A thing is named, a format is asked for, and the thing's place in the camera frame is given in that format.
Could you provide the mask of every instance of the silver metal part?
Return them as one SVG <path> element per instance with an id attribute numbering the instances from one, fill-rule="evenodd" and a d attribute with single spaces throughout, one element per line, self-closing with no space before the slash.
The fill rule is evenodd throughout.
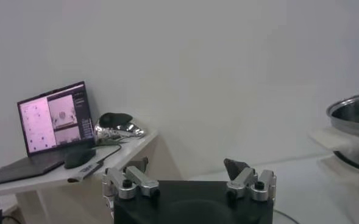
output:
<path id="1" fill-rule="evenodd" d="M 141 189 L 144 196 L 153 197 L 160 193 L 159 182 L 147 177 L 143 172 L 138 170 L 135 166 L 126 168 L 125 176 L 131 181 L 135 182 Z"/>
<path id="2" fill-rule="evenodd" d="M 94 137 L 96 145 L 113 145 L 119 144 L 122 140 L 131 137 L 143 137 L 146 132 L 129 122 L 125 125 L 104 128 L 99 125 L 99 120 L 94 127 Z"/>
<path id="3" fill-rule="evenodd" d="M 254 169 L 244 168 L 233 181 L 227 183 L 227 193 L 233 194 L 236 198 L 242 198 L 244 197 L 246 188 L 254 184 L 257 179 L 258 176 Z"/>
<path id="4" fill-rule="evenodd" d="M 275 200 L 277 176 L 271 170 L 262 171 L 259 180 L 251 185 L 251 197 L 255 201 Z"/>
<path id="5" fill-rule="evenodd" d="M 107 181 L 111 181 L 114 185 L 115 193 L 118 194 L 120 199 L 132 199 L 136 195 L 136 184 L 129 183 L 129 186 L 126 186 L 124 183 L 129 182 L 123 173 L 117 170 L 116 168 L 111 168 L 107 171 L 106 174 Z"/>
<path id="6" fill-rule="evenodd" d="M 112 218 L 114 219 L 114 194 L 115 189 L 110 180 L 108 180 L 107 175 L 103 174 L 102 177 L 102 194 L 105 199 L 106 207 L 110 209 Z"/>

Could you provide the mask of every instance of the black cable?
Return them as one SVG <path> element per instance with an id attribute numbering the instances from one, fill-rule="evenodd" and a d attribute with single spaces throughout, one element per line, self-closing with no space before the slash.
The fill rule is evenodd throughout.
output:
<path id="1" fill-rule="evenodd" d="M 285 216 L 286 218 L 290 219 L 292 222 L 294 222 L 295 224 L 300 224 L 297 220 L 295 220 L 294 218 L 290 217 L 289 215 L 287 215 L 286 213 L 279 211 L 279 210 L 274 210 L 275 213 L 278 213 L 280 215 Z"/>
<path id="2" fill-rule="evenodd" d="M 18 224 L 22 224 L 20 221 L 18 221 L 18 219 L 14 218 L 14 217 L 12 217 L 12 216 L 5 215 L 5 216 L 3 217 L 3 219 L 6 219 L 6 218 L 12 219 L 12 220 L 14 220 L 14 222 L 16 222 L 16 223 L 18 223 Z"/>
<path id="3" fill-rule="evenodd" d="M 109 155 L 103 157 L 103 158 L 100 159 L 97 163 L 103 162 L 103 161 L 104 161 L 105 159 L 107 159 L 109 156 L 111 156 L 112 154 L 114 154 L 114 153 L 118 152 L 120 149 L 122 149 L 122 146 L 121 146 L 121 145 L 118 145 L 118 144 L 117 144 L 117 146 L 119 147 L 117 150 L 115 150 L 114 152 L 110 153 Z"/>

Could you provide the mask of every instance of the white table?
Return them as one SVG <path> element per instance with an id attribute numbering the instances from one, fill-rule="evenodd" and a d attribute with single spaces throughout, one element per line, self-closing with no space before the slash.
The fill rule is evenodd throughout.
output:
<path id="1" fill-rule="evenodd" d="M 120 151 L 105 160 L 103 167 L 81 183 L 70 184 L 67 179 L 118 147 L 101 147 L 93 159 L 77 168 L 67 170 L 61 166 L 40 177 L 0 184 L 0 195 L 16 194 L 27 223 L 111 223 L 110 212 L 102 199 L 104 170 L 108 167 L 122 169 L 156 137 L 157 131 L 149 130 L 141 139 L 130 139 Z"/>
<path id="2" fill-rule="evenodd" d="M 253 168 L 258 173 L 263 169 L 275 172 L 277 175 L 277 193 L 274 208 L 295 218 L 300 224 L 352 224 L 333 198 L 332 191 L 338 186 L 335 186 L 316 164 L 321 158 L 297 159 L 283 163 L 254 166 Z M 229 177 L 224 171 L 194 177 L 192 180 L 228 181 Z M 274 213 L 273 223 L 288 224 L 292 222 Z"/>

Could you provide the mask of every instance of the black screw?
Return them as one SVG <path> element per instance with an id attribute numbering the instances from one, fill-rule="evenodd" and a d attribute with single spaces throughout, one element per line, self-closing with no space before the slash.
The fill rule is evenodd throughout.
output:
<path id="1" fill-rule="evenodd" d="M 258 181 L 255 183 L 255 189 L 256 190 L 263 190 L 265 188 L 264 182 Z"/>
<path id="2" fill-rule="evenodd" d="M 132 182 L 131 182 L 130 180 L 128 180 L 128 179 L 125 179 L 125 180 L 123 181 L 123 187 L 124 187 L 124 188 L 130 188 L 130 187 L 132 187 Z"/>

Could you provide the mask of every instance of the metal bracket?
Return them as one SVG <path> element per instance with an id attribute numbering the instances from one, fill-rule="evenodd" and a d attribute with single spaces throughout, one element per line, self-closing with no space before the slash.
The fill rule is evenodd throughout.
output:
<path id="1" fill-rule="evenodd" d="M 271 170 L 264 170 L 259 180 L 251 185 L 251 197 L 255 201 L 267 201 L 269 198 L 275 201 L 277 176 Z"/>
<path id="2" fill-rule="evenodd" d="M 144 196 L 153 198 L 160 195 L 159 182 L 147 177 L 135 166 L 126 167 L 125 176 L 140 187 Z"/>
<path id="3" fill-rule="evenodd" d="M 123 173 L 116 168 L 107 169 L 105 178 L 106 182 L 110 181 L 109 184 L 113 183 L 115 187 L 114 194 L 118 195 L 120 199 L 128 200 L 135 197 L 136 184 L 125 178 Z"/>
<path id="4" fill-rule="evenodd" d="M 258 175 L 255 170 L 249 167 L 243 169 L 241 173 L 233 180 L 227 183 L 227 197 L 233 201 L 244 197 L 246 189 L 256 182 Z"/>

